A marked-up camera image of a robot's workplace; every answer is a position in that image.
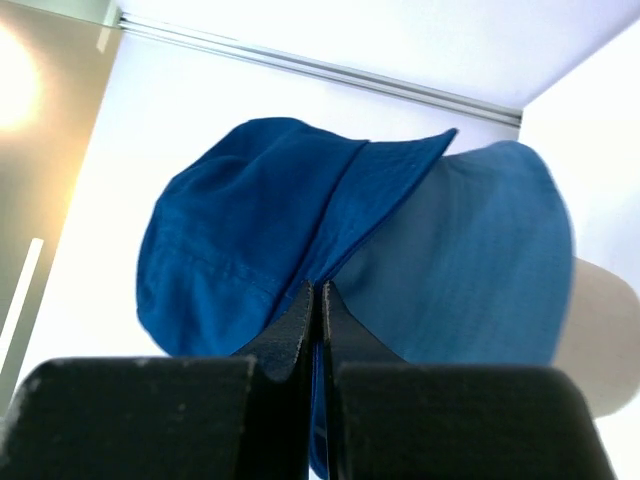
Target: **white wall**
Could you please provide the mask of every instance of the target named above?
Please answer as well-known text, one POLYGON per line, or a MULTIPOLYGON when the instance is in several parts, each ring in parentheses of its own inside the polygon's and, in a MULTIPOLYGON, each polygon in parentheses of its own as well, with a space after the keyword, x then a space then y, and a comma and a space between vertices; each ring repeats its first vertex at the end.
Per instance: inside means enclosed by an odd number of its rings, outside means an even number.
POLYGON ((162 355, 135 310, 136 259, 154 201, 174 174, 236 124, 262 116, 295 116, 375 140, 459 127, 451 152, 517 135, 417 104, 125 36, 21 381, 49 358, 162 355))
POLYGON ((118 0, 125 12, 524 107, 640 0, 118 0))
MULTIPOLYGON (((640 22, 525 108, 520 133, 560 187, 577 255, 618 275, 638 295, 639 67, 640 22)), ((640 478, 640 395, 596 424, 619 480, 640 478)))

